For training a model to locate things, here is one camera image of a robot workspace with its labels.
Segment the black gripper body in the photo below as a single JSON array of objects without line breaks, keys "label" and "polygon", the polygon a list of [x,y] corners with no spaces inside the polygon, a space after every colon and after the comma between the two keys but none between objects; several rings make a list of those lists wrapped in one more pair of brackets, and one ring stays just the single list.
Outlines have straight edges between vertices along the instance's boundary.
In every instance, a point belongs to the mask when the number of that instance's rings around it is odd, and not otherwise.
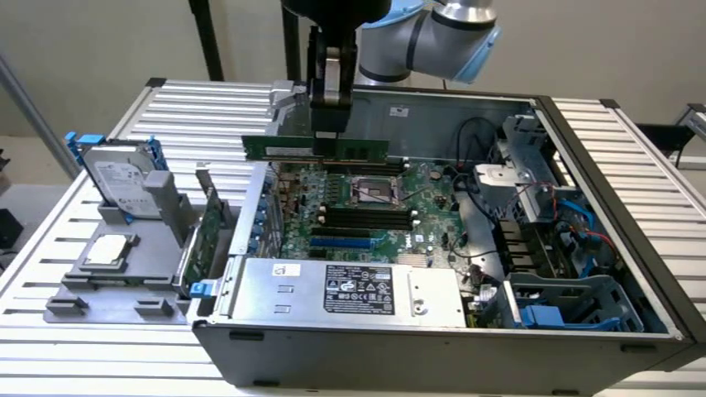
[{"label": "black gripper body", "polygon": [[381,19],[389,1],[283,1],[313,23],[308,36],[307,83],[315,108],[349,108],[357,61],[356,30]]}]

